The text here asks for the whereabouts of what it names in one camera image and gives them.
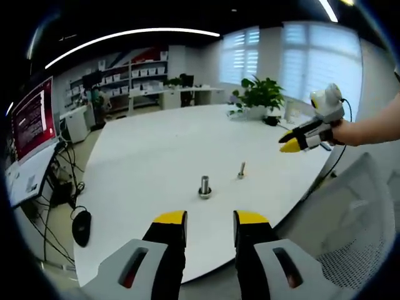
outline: chair backrest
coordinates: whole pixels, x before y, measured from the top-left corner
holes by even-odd
[[[390,251],[394,236],[394,210],[388,185],[379,175],[372,157],[364,153],[330,184],[313,193],[309,200],[332,200],[332,195],[351,198],[326,239],[317,260],[328,280],[342,288],[360,290],[376,273]]]
[[[389,186],[394,201],[394,222],[396,224],[396,231],[400,233],[400,171],[393,171],[387,181],[387,185]]]

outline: human arm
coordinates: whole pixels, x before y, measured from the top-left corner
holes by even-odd
[[[350,146],[400,139],[400,92],[375,117],[354,123],[342,120],[332,131],[335,140]]]

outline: ceiling light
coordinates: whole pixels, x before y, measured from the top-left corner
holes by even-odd
[[[12,103],[10,104],[10,106],[8,107],[8,109],[7,109],[6,116],[7,116],[8,113],[10,112],[11,108],[13,107],[13,105],[14,105],[14,103],[12,102]]]
[[[329,5],[328,0],[318,0],[318,1],[322,4],[323,8],[325,9],[325,11],[326,11],[327,15],[329,16],[329,18],[331,19],[331,21],[337,23],[338,19],[332,10],[332,7]]]
[[[348,6],[353,6],[354,5],[354,0],[341,0],[344,4],[347,4]]]
[[[70,55],[71,53],[78,51],[82,48],[85,48],[86,46],[90,46],[92,44],[104,41],[106,39],[111,39],[111,38],[116,38],[117,36],[125,36],[127,34],[134,34],[134,33],[155,33],[155,32],[159,32],[159,31],[174,31],[174,32],[179,32],[179,33],[198,33],[198,34],[205,34],[207,36],[216,36],[219,37],[220,34],[215,33],[215,32],[209,32],[209,31],[203,31],[203,30],[197,30],[197,29],[187,29],[187,28],[145,28],[145,29],[134,29],[134,30],[128,30],[128,31],[123,31],[123,32],[119,32],[119,33],[114,33],[114,34],[110,34],[108,36],[103,36],[103,37],[99,37],[98,39],[94,39],[92,41],[89,42],[85,42],[84,44],[75,47],[72,50],[69,50],[68,52],[65,52],[63,55],[57,57],[55,60],[53,60],[52,62],[50,62],[47,66],[45,66],[45,69],[50,68],[53,64],[55,64],[56,62],[62,60],[63,58],[65,58],[66,56]]]

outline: red screen display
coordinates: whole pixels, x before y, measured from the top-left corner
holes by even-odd
[[[18,159],[54,138],[51,86],[49,78],[35,87],[12,111],[12,129]]]

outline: window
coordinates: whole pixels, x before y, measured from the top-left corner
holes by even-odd
[[[363,84],[359,38],[354,31],[330,24],[285,23],[281,69],[282,93],[309,102],[312,91],[336,83],[350,102],[355,120]],[[344,105],[345,118],[350,112]]]
[[[259,29],[253,27],[224,36],[219,81],[240,84],[257,73]]]

